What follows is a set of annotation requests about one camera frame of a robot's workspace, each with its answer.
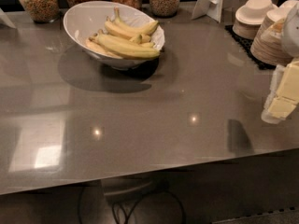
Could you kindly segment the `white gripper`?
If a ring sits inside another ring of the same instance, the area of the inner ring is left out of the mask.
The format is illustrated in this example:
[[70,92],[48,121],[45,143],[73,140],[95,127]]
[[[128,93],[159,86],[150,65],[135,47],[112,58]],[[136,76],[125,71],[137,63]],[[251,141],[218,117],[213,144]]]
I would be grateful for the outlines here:
[[[288,13],[281,34],[283,49],[293,58],[299,57],[299,4]],[[278,65],[273,72],[270,93],[264,104],[268,109],[275,98],[283,98],[292,105],[299,104],[299,60],[293,59],[286,66]]]

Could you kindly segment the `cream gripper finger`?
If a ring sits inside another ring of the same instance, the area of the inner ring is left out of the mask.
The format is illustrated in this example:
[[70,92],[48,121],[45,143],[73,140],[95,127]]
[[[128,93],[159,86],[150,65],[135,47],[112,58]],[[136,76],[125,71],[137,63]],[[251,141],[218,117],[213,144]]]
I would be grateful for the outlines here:
[[297,104],[291,103],[283,97],[268,96],[263,106],[261,119],[270,124],[279,124],[285,120]]

